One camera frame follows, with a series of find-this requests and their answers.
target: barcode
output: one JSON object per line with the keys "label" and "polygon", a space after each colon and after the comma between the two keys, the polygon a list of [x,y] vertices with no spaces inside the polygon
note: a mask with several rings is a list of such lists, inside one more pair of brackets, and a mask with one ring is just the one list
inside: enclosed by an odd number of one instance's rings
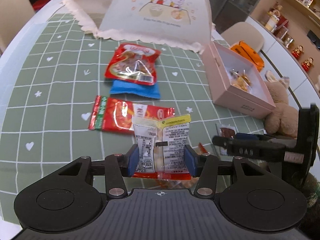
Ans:
{"label": "barcode", "polygon": [[153,76],[148,76],[148,75],[140,75],[139,81],[144,81],[144,82],[153,82]]}

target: figurine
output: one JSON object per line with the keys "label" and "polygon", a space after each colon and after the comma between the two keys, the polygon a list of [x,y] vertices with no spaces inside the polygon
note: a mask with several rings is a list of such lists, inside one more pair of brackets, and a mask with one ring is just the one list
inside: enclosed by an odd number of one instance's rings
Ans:
{"label": "figurine", "polygon": [[303,69],[308,72],[309,69],[312,67],[313,64],[313,58],[309,58],[307,60],[305,60],[301,65],[303,67]]}
{"label": "figurine", "polygon": [[291,51],[291,54],[298,60],[303,53],[303,47],[300,45],[299,47],[295,48]]}

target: cartoon bowl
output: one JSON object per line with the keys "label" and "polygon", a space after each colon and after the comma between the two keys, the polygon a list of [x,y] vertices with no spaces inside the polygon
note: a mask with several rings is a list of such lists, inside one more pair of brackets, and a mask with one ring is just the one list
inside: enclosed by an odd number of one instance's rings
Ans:
{"label": "cartoon bowl", "polygon": [[160,5],[153,5],[150,8],[150,14],[154,17],[158,17],[163,13],[163,9],[161,8]]}
{"label": "cartoon bowl", "polygon": [[176,22],[179,22],[183,19],[183,11],[182,10],[173,10],[171,12],[171,17],[174,19]]}

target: open box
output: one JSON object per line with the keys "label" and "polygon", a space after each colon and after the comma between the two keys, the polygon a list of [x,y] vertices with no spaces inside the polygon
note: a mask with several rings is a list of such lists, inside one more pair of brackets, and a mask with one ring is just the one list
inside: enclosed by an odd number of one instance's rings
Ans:
{"label": "open box", "polygon": [[[201,57],[215,104],[259,119],[275,109],[265,83],[250,61],[214,42],[205,48]],[[239,73],[245,70],[252,83],[250,93],[231,85],[229,72],[232,69]]]}

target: wooden shelf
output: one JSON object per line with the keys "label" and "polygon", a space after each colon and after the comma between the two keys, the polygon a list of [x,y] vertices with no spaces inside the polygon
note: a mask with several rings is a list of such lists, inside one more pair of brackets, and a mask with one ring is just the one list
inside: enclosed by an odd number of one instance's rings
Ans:
{"label": "wooden shelf", "polygon": [[304,6],[298,0],[284,0],[294,7],[297,11],[301,12],[309,20],[311,20],[318,28],[320,28],[320,17],[311,11],[308,7]]}

